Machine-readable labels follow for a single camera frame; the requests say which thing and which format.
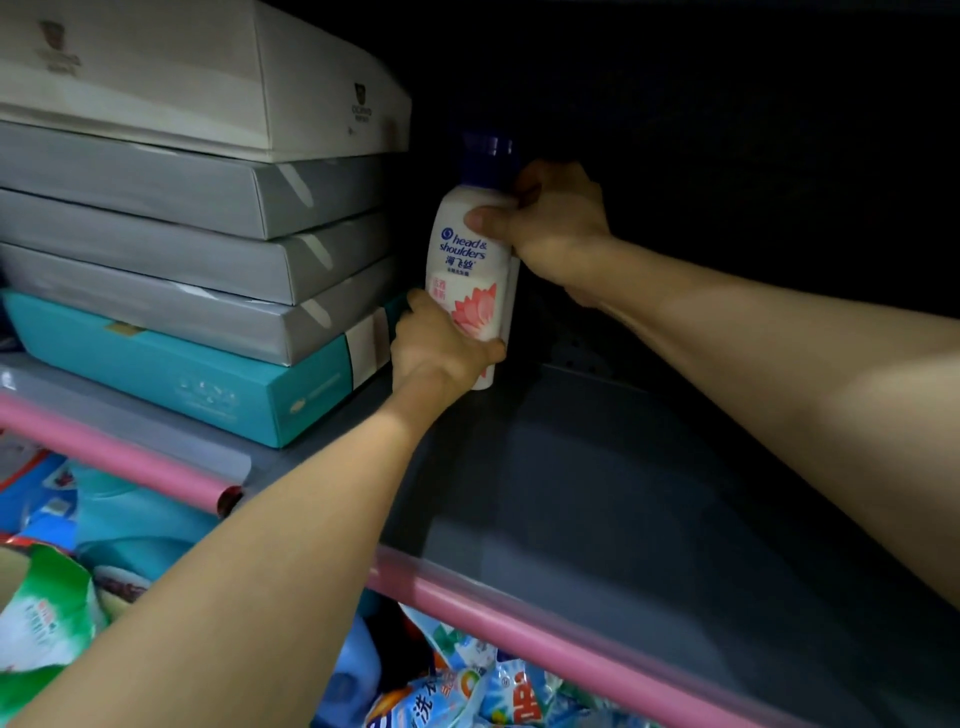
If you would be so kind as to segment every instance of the blue bottle cap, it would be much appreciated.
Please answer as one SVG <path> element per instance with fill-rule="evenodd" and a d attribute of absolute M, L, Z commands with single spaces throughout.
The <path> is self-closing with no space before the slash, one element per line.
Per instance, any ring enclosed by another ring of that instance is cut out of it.
<path fill-rule="evenodd" d="M 460 184 L 508 191 L 516 176 L 514 142 L 497 134 L 464 132 Z"/>

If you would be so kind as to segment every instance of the white bottle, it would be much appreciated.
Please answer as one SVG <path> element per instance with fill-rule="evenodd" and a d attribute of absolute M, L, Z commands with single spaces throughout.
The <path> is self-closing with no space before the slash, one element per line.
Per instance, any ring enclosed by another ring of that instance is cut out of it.
<path fill-rule="evenodd" d="M 468 228 L 464 215 L 475 207 L 516 209 L 516 198 L 500 191 L 509 183 L 513 145 L 496 136 L 465 134 L 462 183 L 437 210 L 426 259 L 426 291 L 468 335 L 481 341 L 510 335 L 520 261 L 510 246 Z M 473 389 L 493 384 L 493 366 Z"/>

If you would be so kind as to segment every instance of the shield logo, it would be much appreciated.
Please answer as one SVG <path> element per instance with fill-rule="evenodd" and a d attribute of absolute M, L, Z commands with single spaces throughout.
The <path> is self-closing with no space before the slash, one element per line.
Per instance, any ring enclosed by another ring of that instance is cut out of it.
<path fill-rule="evenodd" d="M 53 20 L 41 20 L 40 30 L 43 31 L 43 37 L 46 39 L 47 45 L 55 51 L 63 50 L 66 29 L 61 23 Z"/>

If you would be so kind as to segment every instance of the forearm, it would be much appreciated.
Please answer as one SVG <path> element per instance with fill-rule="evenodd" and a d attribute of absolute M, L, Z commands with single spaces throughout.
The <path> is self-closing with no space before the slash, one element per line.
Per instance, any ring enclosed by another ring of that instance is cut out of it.
<path fill-rule="evenodd" d="M 960 605 L 960 323 L 614 241 L 581 270 L 598 307 Z"/>
<path fill-rule="evenodd" d="M 307 725 L 396 488 L 443 409 L 441 382 L 408 379 L 218 526 L 14 725 Z"/>

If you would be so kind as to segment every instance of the person's left arm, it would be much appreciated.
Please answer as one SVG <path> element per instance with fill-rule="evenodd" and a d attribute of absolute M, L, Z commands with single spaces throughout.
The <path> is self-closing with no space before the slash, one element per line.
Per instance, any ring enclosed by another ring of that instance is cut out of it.
<path fill-rule="evenodd" d="M 414 448 L 505 353 L 409 298 L 380 409 L 220 524 L 12 726 L 309 724 Z"/>

